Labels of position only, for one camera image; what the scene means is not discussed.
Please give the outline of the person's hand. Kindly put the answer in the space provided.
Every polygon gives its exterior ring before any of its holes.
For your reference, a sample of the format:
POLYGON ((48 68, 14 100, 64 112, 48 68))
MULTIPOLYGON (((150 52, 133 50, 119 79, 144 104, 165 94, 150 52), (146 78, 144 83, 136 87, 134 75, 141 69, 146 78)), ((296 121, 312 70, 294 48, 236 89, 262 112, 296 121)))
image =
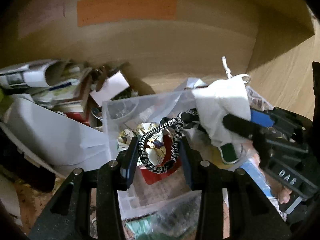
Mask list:
POLYGON ((287 204, 290 201, 292 191, 286 187, 281 187, 278 193, 278 201, 280 204, 287 204))

